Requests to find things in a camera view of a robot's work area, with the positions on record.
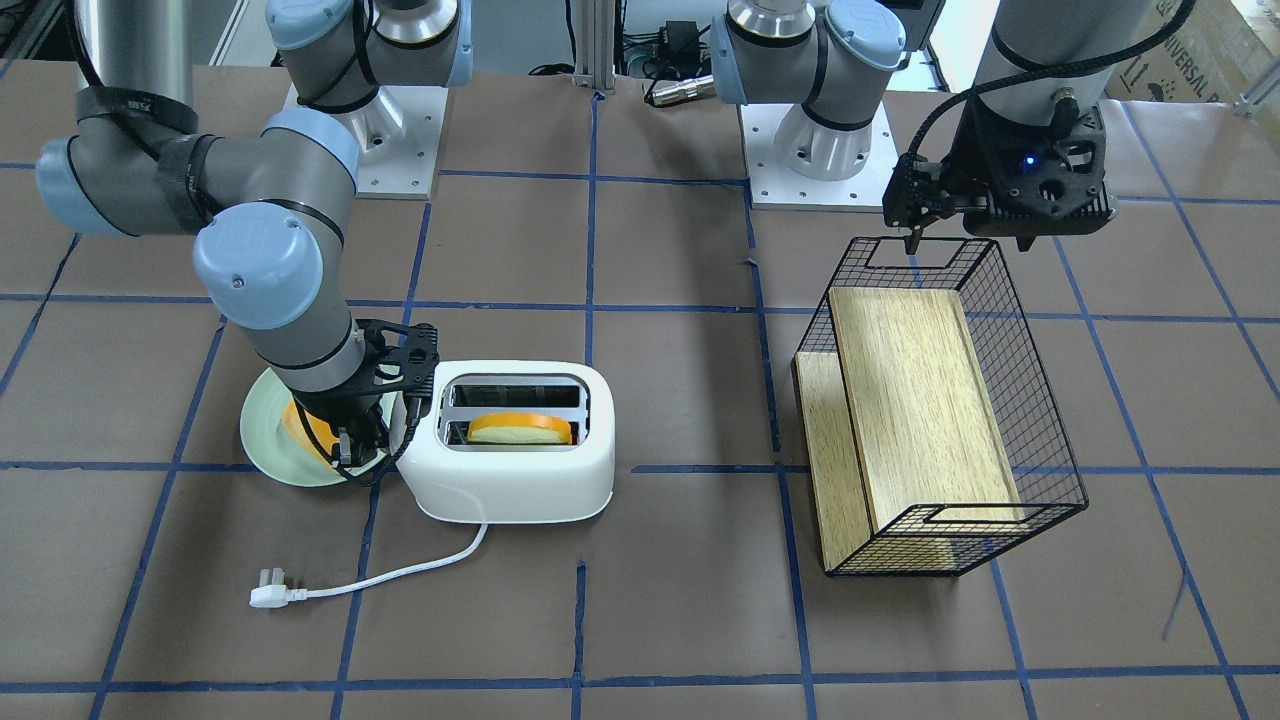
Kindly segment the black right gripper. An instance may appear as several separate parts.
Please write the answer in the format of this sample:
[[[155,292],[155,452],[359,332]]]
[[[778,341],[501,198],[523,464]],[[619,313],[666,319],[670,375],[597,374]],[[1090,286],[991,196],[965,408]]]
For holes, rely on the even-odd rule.
[[[406,393],[416,413],[433,398],[440,360],[438,329],[429,323],[358,319],[355,340],[358,361],[347,379],[314,392],[294,389],[292,395],[307,413],[334,429],[337,468],[353,468],[360,452],[360,470],[370,471],[390,447],[390,414],[381,410],[381,398]]]

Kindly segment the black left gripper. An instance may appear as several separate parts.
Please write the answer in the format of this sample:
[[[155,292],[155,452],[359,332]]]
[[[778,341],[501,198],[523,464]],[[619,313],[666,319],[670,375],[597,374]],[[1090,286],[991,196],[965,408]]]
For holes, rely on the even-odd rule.
[[[884,224],[910,231],[963,217],[965,232],[1012,237],[1025,252],[1041,236],[1092,234],[1116,211],[1105,183],[1106,132],[1098,108],[1056,102],[1047,126],[1024,126],[968,102],[941,161],[905,152],[882,197]]]

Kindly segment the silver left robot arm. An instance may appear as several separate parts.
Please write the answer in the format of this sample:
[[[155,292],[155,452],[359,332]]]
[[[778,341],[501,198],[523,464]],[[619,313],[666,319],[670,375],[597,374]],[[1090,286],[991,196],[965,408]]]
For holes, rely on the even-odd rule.
[[[970,88],[942,101],[899,156],[881,205],[914,254],[928,225],[961,217],[968,233],[1082,236],[1114,210],[1098,109],[1115,65],[1175,35],[1179,3],[1138,38],[1148,1],[1002,1]],[[727,104],[788,106],[776,146],[795,172],[859,172],[890,77],[932,27],[936,1],[730,1],[709,28],[710,68]]]

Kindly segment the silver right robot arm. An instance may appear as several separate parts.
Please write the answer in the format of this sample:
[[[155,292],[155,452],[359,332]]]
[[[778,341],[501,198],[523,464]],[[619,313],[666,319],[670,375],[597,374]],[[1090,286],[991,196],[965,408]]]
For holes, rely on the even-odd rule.
[[[467,1],[270,1],[294,104],[253,138],[204,133],[186,1],[67,1],[77,132],[36,164],[50,213],[87,234],[195,238],[207,296],[284,388],[301,439],[343,480],[396,465],[433,396],[436,332],[360,320],[338,282],[365,156],[399,150],[392,86],[470,81]]]

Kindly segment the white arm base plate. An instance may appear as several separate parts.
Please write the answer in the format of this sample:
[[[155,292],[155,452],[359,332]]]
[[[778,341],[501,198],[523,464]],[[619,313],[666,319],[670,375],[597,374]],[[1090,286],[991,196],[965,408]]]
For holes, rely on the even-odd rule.
[[[799,105],[745,105],[739,114],[754,208],[882,211],[899,159],[884,106],[855,131],[818,126]]]
[[[342,82],[319,109],[291,86],[285,105],[268,123],[310,138],[346,168],[361,199],[430,199],[448,88]]]

